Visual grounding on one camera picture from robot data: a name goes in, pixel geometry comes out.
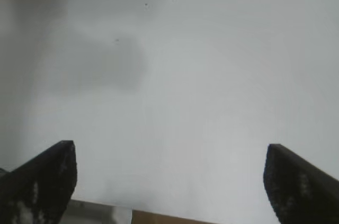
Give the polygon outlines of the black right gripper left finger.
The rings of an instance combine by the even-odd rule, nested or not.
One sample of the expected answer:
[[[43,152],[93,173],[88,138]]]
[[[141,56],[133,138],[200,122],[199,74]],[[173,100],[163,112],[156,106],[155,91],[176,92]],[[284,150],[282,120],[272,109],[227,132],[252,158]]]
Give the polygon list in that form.
[[[59,223],[76,184],[72,140],[56,143],[11,172],[1,169],[1,223]]]

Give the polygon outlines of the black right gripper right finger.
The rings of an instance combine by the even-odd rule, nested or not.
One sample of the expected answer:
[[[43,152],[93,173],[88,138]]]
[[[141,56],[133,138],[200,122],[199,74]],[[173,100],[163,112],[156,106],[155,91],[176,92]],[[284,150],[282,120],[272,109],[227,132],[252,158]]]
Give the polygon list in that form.
[[[338,223],[338,180],[285,146],[268,146],[263,183],[280,223]]]

